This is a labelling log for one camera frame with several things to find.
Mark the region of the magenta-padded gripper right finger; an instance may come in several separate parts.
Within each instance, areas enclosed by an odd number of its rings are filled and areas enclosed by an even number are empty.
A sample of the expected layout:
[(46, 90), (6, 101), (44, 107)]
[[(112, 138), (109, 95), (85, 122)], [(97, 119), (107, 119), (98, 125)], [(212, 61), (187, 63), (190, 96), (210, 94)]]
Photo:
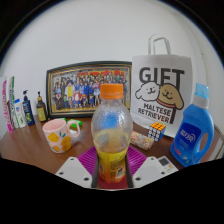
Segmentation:
[(143, 187), (167, 175), (156, 157), (147, 157), (133, 147), (128, 148), (126, 166), (129, 188)]

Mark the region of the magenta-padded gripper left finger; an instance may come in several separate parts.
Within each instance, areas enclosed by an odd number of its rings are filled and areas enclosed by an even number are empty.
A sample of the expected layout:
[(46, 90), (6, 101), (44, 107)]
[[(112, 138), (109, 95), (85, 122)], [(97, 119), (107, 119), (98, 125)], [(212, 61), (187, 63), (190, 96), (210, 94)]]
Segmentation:
[(69, 157), (55, 175), (84, 188), (96, 188), (98, 181), (96, 149), (91, 147), (78, 157)]

